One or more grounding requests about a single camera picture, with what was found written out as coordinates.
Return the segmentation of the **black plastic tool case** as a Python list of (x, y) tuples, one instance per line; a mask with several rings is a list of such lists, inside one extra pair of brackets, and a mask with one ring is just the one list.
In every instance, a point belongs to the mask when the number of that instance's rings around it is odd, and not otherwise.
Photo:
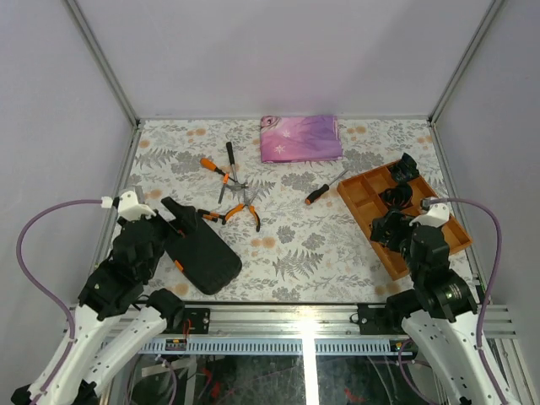
[(203, 294), (213, 295), (235, 279), (242, 269), (240, 257), (197, 214), (197, 231), (176, 232), (165, 242), (165, 252), (181, 273)]

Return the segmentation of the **large black orange screwdriver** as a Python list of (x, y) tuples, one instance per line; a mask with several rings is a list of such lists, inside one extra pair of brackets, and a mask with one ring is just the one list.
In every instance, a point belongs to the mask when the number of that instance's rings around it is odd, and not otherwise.
[(317, 199), (319, 199), (322, 195), (324, 195), (326, 192), (329, 191), (330, 186), (341, 179), (345, 174), (348, 173), (348, 170), (342, 171), (339, 175), (337, 175), (334, 179), (332, 179), (330, 182), (323, 184), (318, 189), (311, 192), (306, 198), (305, 198), (305, 204), (311, 205), (314, 203)]

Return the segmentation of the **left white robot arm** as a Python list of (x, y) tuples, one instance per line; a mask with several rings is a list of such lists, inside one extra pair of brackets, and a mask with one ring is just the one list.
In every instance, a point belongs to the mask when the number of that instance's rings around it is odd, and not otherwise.
[(37, 286), (62, 309), (68, 330), (39, 377), (13, 392), (13, 404), (96, 404), (146, 343), (184, 325), (184, 303), (168, 289), (159, 289), (126, 329), (109, 344), (103, 343), (154, 276), (165, 253), (165, 239), (174, 229), (134, 190), (102, 197), (99, 203), (117, 211), (121, 233), (87, 279), (75, 310), (69, 310), (42, 284)]

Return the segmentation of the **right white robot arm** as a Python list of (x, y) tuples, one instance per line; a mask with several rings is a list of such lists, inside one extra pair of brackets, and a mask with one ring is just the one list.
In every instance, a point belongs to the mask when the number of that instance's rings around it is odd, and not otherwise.
[(405, 332), (442, 383), (451, 404), (517, 404), (483, 333), (487, 308), (452, 268), (443, 233), (449, 208), (424, 201), (413, 217), (391, 209), (374, 219), (370, 240), (398, 253), (413, 287), (386, 302), (385, 323)]

